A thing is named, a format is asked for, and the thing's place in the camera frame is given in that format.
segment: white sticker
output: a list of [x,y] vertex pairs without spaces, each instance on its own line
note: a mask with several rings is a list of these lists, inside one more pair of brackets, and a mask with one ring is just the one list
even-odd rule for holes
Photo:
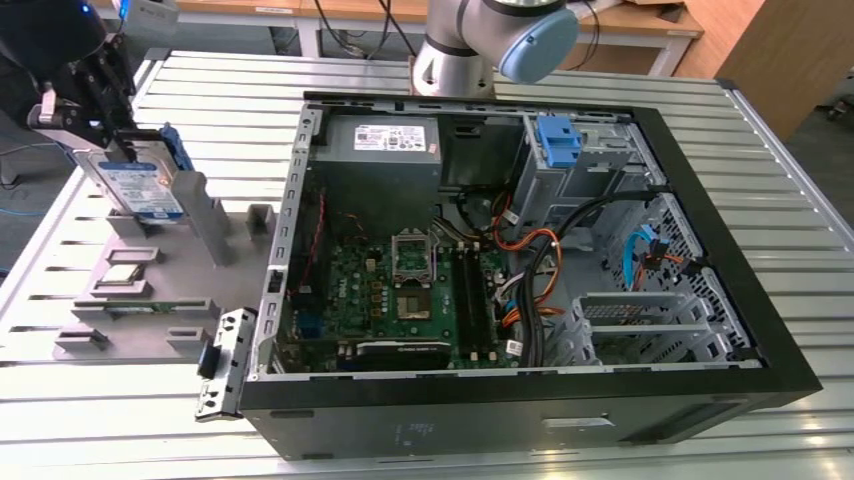
[[696,32],[683,32],[680,30],[667,30],[667,35],[671,37],[696,37]]
[[507,340],[507,353],[515,355],[516,357],[522,356],[522,342],[516,342],[515,340]]
[[543,427],[546,428],[586,428],[614,426],[614,423],[606,417],[543,419]]
[[356,150],[426,152],[424,127],[406,125],[359,125],[354,138]]
[[504,210],[502,217],[507,219],[511,225],[515,225],[516,223],[519,223],[519,215],[512,213],[510,210]]
[[284,13],[285,15],[293,15],[293,10],[289,8],[255,7],[255,11],[259,13]]
[[184,210],[169,187],[160,183],[160,172],[151,163],[97,164],[101,178],[131,211],[145,223],[173,223]]

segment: side panel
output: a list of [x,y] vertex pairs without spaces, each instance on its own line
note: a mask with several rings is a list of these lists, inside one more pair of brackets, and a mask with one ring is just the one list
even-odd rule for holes
[[406,457],[671,443],[738,415],[706,396],[245,411],[285,459]]

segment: open computer tower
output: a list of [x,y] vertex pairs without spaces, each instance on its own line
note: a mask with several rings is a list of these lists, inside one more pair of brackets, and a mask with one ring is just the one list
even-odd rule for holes
[[656,110],[307,94],[265,275],[199,415],[284,458],[672,443],[821,389]]

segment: motherboard chip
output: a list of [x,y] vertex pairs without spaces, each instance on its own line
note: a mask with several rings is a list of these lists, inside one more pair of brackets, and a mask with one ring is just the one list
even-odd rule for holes
[[430,290],[403,288],[396,292],[398,320],[430,320],[432,313]]

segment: power supply label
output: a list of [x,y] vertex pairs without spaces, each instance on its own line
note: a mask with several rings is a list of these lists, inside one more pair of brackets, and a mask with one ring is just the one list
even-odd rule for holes
[[97,167],[109,190],[141,222],[175,223],[184,215],[169,187],[160,183],[161,175],[156,165],[143,162],[100,162]]
[[424,127],[407,125],[359,125],[355,150],[426,152]]

